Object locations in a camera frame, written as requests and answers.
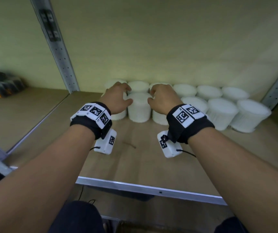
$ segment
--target beige wall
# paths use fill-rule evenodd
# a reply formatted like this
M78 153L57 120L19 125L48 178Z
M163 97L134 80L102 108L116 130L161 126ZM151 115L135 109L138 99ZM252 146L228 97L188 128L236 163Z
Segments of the beige wall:
M241 87L278 78L278 0L51 0L80 89L109 78Z
M30 86L66 88L29 0L0 0L0 70Z

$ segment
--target black and white square code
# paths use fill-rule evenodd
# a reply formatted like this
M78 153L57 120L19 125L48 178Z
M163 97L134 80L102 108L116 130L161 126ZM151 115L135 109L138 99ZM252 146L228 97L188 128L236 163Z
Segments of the black and white square code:
M109 118L106 116L105 113L103 113L103 114L100 116L100 120L103 122L104 125L106 125L107 122L109 122Z
M90 107L91 105L85 105L80 111L87 111Z
M176 116L176 119L178 119L178 121L179 121L180 123L183 123L183 122L186 121L189 117L190 117L190 116L189 116L186 112L182 111L180 114L178 114L178 115Z
M186 109L191 115L199 113L199 110L197 110L195 107L190 107Z
M99 116L99 115L102 113L102 110L94 106L94 107L90 110L90 112L91 112L92 114L96 115L96 116Z
M162 140L160 140L160 145L161 145L162 149L164 149L164 148L167 147L166 142L164 142L164 141L162 141Z
M114 140L115 140L115 138L114 138L113 136L111 136L111 137L110 137L109 144L110 144L110 145L113 145L113 144L114 144Z

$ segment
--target right hand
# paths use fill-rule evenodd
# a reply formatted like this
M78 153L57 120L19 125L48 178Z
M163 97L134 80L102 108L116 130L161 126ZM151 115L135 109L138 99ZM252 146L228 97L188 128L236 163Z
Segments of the right hand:
M172 108L183 104L172 86L165 84L156 84L150 91L151 96L148 98L148 103L153 110L160 114L167 115Z

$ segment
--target person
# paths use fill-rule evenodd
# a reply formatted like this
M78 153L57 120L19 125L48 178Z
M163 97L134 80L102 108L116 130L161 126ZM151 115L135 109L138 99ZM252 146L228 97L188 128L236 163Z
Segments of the person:
M116 83L99 102L112 114L120 113L132 103L131 99L123 100L123 92L130 90L127 84ZM149 98L148 103L161 114L167 115L183 104L169 85L154 85L151 94L154 99ZM66 223L67 212L86 206L78 207L75 203L65 208L63 204L94 140L95 133L91 129L73 124L40 155L1 180L0 232L82 232L75 221ZM212 126L187 137L187 143L248 231L278 232L278 169ZM87 222L83 230L103 232L93 227L101 222L95 208L84 216L73 212L71 215Z

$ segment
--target left hand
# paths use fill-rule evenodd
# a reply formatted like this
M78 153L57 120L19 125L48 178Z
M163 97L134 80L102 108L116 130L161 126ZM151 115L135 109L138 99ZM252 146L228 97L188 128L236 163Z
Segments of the left hand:
M98 101L104 103L111 111L111 114L118 114L133 103L133 99L123 99L123 93L131 90L127 83L116 82L106 90L105 94Z

